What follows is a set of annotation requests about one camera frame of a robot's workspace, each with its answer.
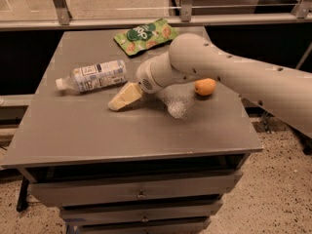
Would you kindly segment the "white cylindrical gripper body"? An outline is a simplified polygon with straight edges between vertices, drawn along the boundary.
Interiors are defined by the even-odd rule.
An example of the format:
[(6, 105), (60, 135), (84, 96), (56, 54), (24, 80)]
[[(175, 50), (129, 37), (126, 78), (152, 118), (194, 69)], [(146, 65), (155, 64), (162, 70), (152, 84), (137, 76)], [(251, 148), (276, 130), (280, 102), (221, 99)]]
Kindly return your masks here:
[(142, 63), (136, 71), (136, 79), (144, 92), (154, 94), (181, 82), (182, 74), (172, 67), (169, 53), (164, 53)]

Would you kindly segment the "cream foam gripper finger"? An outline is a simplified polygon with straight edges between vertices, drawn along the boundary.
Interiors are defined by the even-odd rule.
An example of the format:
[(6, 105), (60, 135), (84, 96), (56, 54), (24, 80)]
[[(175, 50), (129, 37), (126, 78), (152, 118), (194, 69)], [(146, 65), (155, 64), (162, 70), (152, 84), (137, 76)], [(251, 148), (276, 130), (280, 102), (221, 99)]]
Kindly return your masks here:
[(108, 103), (108, 107), (113, 111), (137, 101), (142, 97), (142, 89), (138, 83), (127, 83), (120, 92)]

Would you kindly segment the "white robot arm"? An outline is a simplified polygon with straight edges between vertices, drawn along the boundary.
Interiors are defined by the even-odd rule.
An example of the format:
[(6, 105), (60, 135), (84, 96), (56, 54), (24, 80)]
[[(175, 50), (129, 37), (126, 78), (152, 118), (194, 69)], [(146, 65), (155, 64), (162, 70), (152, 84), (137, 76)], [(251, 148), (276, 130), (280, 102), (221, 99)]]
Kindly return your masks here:
[(144, 94), (204, 78), (220, 82), (312, 137), (311, 73), (228, 54), (192, 33), (177, 36), (165, 53), (142, 63), (134, 83), (125, 85), (108, 107), (117, 111)]

